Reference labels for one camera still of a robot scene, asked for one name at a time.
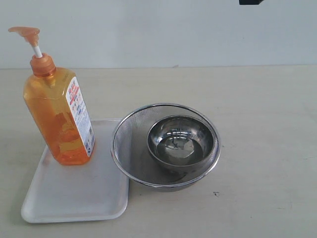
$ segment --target plastic tray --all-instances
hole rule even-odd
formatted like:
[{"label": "plastic tray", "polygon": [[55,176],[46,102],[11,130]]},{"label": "plastic tray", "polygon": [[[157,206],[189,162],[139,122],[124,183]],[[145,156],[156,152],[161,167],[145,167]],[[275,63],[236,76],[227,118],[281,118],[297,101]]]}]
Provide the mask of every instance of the plastic tray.
[{"label": "plastic tray", "polygon": [[23,202],[29,223],[107,220],[119,217],[128,203],[128,178],[110,152],[117,119],[92,121],[96,144],[82,166],[62,166],[46,147]]}]

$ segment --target white table surface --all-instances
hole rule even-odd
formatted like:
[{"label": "white table surface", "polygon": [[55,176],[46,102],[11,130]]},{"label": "white table surface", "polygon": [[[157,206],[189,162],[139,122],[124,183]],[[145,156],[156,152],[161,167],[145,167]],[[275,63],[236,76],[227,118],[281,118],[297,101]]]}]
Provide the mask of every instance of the white table surface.
[{"label": "white table surface", "polygon": [[92,119],[185,104],[222,138],[216,168],[160,193],[130,183],[111,221],[30,225],[20,209],[45,143],[22,99],[31,70],[0,70],[0,237],[317,237],[317,66],[75,70]]}]

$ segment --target metal colander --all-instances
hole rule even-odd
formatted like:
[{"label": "metal colander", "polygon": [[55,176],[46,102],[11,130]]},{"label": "metal colander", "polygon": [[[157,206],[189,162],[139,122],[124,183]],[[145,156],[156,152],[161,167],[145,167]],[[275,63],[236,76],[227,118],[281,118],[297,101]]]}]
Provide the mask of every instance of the metal colander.
[{"label": "metal colander", "polygon": [[[213,136],[213,148],[206,163],[187,174],[163,170],[151,157],[147,147],[148,132],[162,118],[184,115],[204,122]],[[215,126],[194,109],[178,104],[152,104],[126,116],[114,130],[111,153],[116,165],[130,179],[143,185],[168,189],[183,188],[203,178],[217,164],[220,139]]]}]

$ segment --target stainless steel bowl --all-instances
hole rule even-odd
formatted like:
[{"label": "stainless steel bowl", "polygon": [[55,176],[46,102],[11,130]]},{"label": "stainless steel bowl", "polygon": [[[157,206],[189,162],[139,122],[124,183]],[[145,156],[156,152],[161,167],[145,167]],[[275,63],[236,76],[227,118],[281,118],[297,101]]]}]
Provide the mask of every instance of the stainless steel bowl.
[{"label": "stainless steel bowl", "polygon": [[178,173],[192,173],[204,166],[212,148],[212,128],[189,116],[169,116],[153,125],[148,149],[158,164]]},{"label": "stainless steel bowl", "polygon": [[[188,173],[163,169],[148,149],[148,134],[153,125],[163,118],[179,115],[200,121],[208,127],[213,139],[213,147],[202,167]],[[131,112],[118,124],[111,140],[111,154],[119,169],[131,180],[161,191],[180,190],[202,179],[216,166],[220,148],[218,132],[204,115],[183,105],[167,103],[151,104]]]}]

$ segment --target white wall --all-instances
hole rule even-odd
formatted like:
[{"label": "white wall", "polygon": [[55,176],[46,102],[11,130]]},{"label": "white wall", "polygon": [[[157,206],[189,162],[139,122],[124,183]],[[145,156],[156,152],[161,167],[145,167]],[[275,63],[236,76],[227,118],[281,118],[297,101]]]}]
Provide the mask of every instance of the white wall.
[{"label": "white wall", "polygon": [[316,0],[4,2],[0,68],[29,67],[32,49],[6,31],[16,25],[40,28],[42,51],[64,67],[317,63]]}]

